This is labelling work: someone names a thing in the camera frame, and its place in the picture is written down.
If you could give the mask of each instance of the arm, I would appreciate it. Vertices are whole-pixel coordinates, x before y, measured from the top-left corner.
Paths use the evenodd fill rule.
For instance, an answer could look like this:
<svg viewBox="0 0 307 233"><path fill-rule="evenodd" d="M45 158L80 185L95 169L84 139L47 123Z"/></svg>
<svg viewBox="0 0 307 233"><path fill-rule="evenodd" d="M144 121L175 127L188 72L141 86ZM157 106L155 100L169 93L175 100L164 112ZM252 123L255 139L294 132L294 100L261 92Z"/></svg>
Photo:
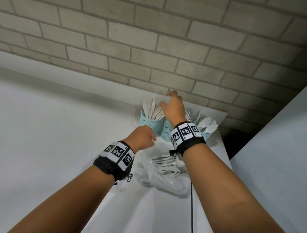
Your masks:
<svg viewBox="0 0 307 233"><path fill-rule="evenodd" d="M161 104L175 127L186 121L182 98L177 92L168 105ZM283 232L239 177L206 144L184 152L187 171L214 232Z"/></svg>
<svg viewBox="0 0 307 233"><path fill-rule="evenodd" d="M141 126L123 141L136 153L153 146L152 140L156 140L152 129ZM36 207L9 233L81 232L114 181L113 175L92 165Z"/></svg>

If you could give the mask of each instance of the clear plastic bag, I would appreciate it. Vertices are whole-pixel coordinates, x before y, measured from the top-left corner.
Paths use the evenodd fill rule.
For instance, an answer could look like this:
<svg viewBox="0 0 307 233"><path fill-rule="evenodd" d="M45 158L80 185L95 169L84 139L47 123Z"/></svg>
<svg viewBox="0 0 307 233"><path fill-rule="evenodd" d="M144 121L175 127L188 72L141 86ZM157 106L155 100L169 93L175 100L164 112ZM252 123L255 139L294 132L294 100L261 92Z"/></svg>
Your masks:
<svg viewBox="0 0 307 233"><path fill-rule="evenodd" d="M156 142L153 148L142 151L134 161L135 178L141 185L155 186L178 196L188 197L190 178L185 167L178 167L168 150L167 145Z"/></svg>

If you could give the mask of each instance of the black wristband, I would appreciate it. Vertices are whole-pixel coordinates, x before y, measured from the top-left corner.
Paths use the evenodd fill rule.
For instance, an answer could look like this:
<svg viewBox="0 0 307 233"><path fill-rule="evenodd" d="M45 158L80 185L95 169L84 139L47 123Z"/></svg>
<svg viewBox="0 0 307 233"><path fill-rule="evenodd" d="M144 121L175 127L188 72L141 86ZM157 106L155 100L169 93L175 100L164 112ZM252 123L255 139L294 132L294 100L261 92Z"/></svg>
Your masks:
<svg viewBox="0 0 307 233"><path fill-rule="evenodd" d="M175 149L170 151L170 154L178 152L182 156L190 147L200 143L206 144L204 137L199 132L196 125L186 121L176 125L170 134L170 139Z"/></svg>
<svg viewBox="0 0 307 233"><path fill-rule="evenodd" d="M106 174L112 174L115 181L124 179L130 174L134 160L134 152L124 141L111 143L93 165Z"/></svg>

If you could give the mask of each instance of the light blue utensil holder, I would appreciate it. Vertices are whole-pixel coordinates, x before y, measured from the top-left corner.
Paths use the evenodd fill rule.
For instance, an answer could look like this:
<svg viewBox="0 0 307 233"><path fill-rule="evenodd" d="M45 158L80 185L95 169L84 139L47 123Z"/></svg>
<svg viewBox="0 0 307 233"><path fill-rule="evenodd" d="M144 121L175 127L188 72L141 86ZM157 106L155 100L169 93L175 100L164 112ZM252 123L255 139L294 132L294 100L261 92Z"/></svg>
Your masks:
<svg viewBox="0 0 307 233"><path fill-rule="evenodd" d="M163 121L163 127L162 127L162 132L161 132L161 138L164 140L164 141L167 141L167 142L171 142L170 138L169 138L169 135L170 133L173 131L173 127L171 125L171 123L166 119L166 117L164 118L164 121Z"/></svg>
<svg viewBox="0 0 307 233"><path fill-rule="evenodd" d="M162 127L163 118L161 120L149 120L145 117L144 109L141 111L141 119L140 119L140 126L148 125L152 128L154 134L158 136L160 129Z"/></svg>
<svg viewBox="0 0 307 233"><path fill-rule="evenodd" d="M205 141L207 142L208 138L210 137L210 133L201 133L202 136L204 137Z"/></svg>

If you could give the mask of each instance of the hand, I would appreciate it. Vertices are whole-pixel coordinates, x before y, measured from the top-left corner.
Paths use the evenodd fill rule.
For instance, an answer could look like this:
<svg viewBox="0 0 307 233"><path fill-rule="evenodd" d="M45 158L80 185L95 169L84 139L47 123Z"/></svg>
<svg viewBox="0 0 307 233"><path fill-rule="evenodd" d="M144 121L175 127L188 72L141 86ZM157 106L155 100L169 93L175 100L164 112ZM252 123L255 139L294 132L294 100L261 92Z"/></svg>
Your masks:
<svg viewBox="0 0 307 233"><path fill-rule="evenodd" d="M185 118L185 107L183 105L182 97L177 96L176 91L171 91L168 95L172 96L169 103L166 104L161 102L160 105L165 117L174 128L177 124L187 121Z"/></svg>
<svg viewBox="0 0 307 233"><path fill-rule="evenodd" d="M151 146L154 146L154 142L157 140L153 130L145 125L137 127L128 137L123 141L126 142L134 153L139 150L145 150Z"/></svg>

